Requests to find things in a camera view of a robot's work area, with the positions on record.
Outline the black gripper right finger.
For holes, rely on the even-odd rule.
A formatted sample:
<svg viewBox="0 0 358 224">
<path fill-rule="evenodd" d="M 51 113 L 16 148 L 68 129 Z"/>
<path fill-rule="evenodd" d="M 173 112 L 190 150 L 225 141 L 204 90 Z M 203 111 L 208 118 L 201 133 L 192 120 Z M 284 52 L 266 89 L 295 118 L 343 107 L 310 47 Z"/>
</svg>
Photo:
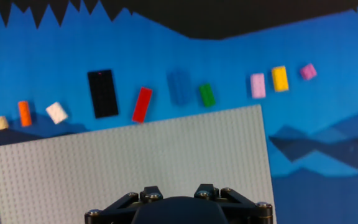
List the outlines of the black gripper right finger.
<svg viewBox="0 0 358 224">
<path fill-rule="evenodd" d="M 232 188 L 217 188 L 213 184 L 201 184 L 194 198 L 213 202 L 219 216 L 228 223 L 272 224 L 272 205 L 253 202 Z"/>
</svg>

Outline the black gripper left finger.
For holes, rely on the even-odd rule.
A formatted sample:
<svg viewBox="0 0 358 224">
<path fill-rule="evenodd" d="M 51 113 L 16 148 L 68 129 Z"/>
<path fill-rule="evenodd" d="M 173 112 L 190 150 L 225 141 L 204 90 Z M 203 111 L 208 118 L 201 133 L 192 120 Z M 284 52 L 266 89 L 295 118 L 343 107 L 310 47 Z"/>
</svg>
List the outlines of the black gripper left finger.
<svg viewBox="0 0 358 224">
<path fill-rule="evenodd" d="M 157 186 L 145 187 L 140 193 L 129 192 L 106 207 L 85 213 L 85 224 L 131 223 L 138 209 L 148 203 L 163 199 Z"/>
</svg>

